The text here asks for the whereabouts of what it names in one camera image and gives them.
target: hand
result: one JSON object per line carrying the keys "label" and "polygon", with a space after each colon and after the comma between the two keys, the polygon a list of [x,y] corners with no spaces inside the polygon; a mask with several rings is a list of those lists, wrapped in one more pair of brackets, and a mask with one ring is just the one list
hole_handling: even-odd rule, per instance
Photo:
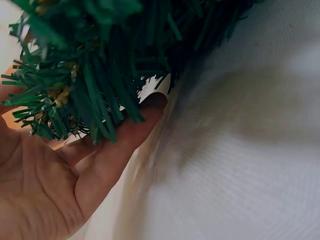
{"label": "hand", "polygon": [[[0,99],[18,91],[0,86]],[[127,119],[117,129],[117,143],[104,140],[93,146],[87,136],[56,151],[27,130],[8,128],[0,117],[0,239],[61,240],[73,235],[116,184],[166,104],[160,93],[149,96],[141,110],[146,122]],[[8,110],[0,106],[1,115]],[[81,160],[87,167],[77,171]]]}

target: finger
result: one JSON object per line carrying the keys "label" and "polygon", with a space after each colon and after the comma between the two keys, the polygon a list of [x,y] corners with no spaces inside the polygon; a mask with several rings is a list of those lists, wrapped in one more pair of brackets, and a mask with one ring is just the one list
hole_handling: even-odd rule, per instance
{"label": "finger", "polygon": [[[13,72],[15,72],[16,69],[13,69],[13,67],[10,67],[5,74],[6,75],[11,75]],[[7,100],[9,98],[9,94],[18,94],[22,92],[25,88],[24,87],[19,87],[15,85],[2,85],[2,81],[7,79],[1,78],[1,84],[0,84],[0,101]],[[5,114],[6,112],[15,109],[16,107],[8,107],[4,106],[0,103],[0,114]]]}
{"label": "finger", "polygon": [[[167,100],[162,93],[156,92],[149,95],[141,103],[141,107],[146,108],[148,106],[151,106],[152,104],[156,104],[161,108],[161,105],[166,105],[166,101]],[[92,138],[90,136],[87,136],[73,143],[63,146],[62,148],[57,150],[57,153],[65,160],[67,164],[69,164],[71,167],[74,167],[83,158],[99,149],[101,145],[101,143],[94,145]]]}
{"label": "finger", "polygon": [[88,168],[80,174],[74,190],[86,219],[105,199],[119,180],[133,152],[146,140],[163,115],[167,100],[164,95],[160,96],[157,106],[148,105],[141,110],[145,122],[134,124],[127,119],[117,131],[117,143],[104,142],[90,155]]}
{"label": "finger", "polygon": [[56,150],[56,152],[70,167],[74,167],[80,160],[98,150],[101,147],[102,142],[94,145],[92,137],[85,136],[77,141],[61,147],[60,149]]}

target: white cloth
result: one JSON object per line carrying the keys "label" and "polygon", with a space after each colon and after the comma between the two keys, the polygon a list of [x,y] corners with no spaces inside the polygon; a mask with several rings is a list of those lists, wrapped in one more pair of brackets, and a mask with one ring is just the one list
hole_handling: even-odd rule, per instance
{"label": "white cloth", "polygon": [[266,0],[190,64],[86,239],[319,240],[319,144],[320,0]]}

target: green pine needle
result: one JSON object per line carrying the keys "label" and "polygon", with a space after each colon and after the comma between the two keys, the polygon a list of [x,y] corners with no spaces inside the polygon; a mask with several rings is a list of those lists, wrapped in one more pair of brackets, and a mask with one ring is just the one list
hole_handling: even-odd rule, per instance
{"label": "green pine needle", "polygon": [[4,85],[25,87],[6,106],[31,134],[116,141],[124,120],[143,122],[139,93],[171,74],[170,89],[195,53],[230,39],[256,0],[11,0],[24,10],[10,35],[22,46]]}

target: palm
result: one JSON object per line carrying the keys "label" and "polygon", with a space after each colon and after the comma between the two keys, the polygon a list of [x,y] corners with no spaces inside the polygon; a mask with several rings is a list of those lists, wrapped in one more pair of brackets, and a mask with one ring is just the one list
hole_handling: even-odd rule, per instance
{"label": "palm", "polygon": [[[93,146],[86,137],[56,151],[39,137],[9,129],[0,118],[0,238],[59,240],[74,234],[161,117],[166,100],[159,94],[147,100],[155,101],[158,107],[142,110],[146,123],[121,125],[118,143]],[[83,159],[88,164],[78,172],[74,166]]]}

